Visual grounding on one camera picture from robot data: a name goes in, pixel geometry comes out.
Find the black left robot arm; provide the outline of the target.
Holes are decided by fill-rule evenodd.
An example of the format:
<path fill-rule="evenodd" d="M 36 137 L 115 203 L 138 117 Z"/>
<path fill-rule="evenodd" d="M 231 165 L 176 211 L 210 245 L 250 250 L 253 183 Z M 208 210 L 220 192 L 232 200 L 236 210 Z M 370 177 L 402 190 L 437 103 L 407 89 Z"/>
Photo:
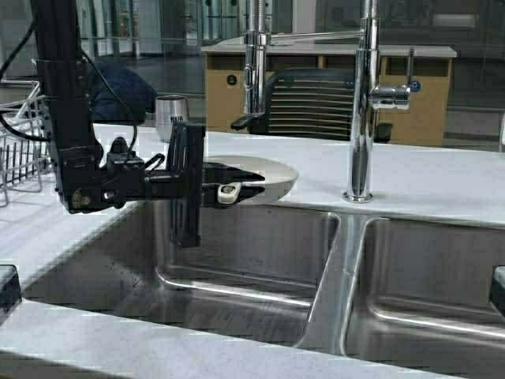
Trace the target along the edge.
<path fill-rule="evenodd" d="M 121 208 L 130 201 L 168 201 L 170 239 L 200 244 L 200 210 L 229 208 L 264 192 L 262 175 L 204 160 L 206 130 L 177 122 L 165 168 L 152 170 L 123 138 L 104 151 L 95 137 L 88 102 L 88 65 L 73 1 L 34 1 L 37 72 L 49 111 L 50 145 L 58 195 L 70 213 Z"/>

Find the black robot base left corner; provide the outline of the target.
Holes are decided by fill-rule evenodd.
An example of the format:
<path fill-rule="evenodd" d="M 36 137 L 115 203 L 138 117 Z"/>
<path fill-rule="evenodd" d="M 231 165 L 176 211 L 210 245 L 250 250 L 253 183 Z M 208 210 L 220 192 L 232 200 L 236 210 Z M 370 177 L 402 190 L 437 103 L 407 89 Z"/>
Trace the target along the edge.
<path fill-rule="evenodd" d="M 6 317 L 22 299 L 21 285 L 15 265 L 1 265 L 0 268 L 0 306 L 1 317 Z"/>

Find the black robot base right corner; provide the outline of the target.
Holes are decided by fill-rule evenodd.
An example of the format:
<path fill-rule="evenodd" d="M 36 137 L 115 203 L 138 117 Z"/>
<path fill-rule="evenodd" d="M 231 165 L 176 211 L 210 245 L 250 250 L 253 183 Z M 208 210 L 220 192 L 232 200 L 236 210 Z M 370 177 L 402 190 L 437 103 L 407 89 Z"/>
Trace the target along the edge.
<path fill-rule="evenodd" d="M 505 267 L 496 266 L 492 273 L 489 302 L 502 316 L 505 315 Z"/>

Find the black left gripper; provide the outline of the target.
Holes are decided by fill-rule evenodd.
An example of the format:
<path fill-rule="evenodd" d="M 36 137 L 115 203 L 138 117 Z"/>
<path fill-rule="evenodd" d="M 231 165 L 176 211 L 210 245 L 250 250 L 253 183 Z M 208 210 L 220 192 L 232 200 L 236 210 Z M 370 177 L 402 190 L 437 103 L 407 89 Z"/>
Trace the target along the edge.
<path fill-rule="evenodd" d="M 187 122 L 175 124 L 162 170 L 145 162 L 140 170 L 107 171 L 102 181 L 103 201 L 119 208 L 130 201 L 168 201 L 170 240 L 181 248 L 200 245 L 200 207 L 231 208 L 259 196 L 262 186 L 235 182 L 263 182 L 265 177 L 222 163 L 204 162 L 205 128 Z"/>

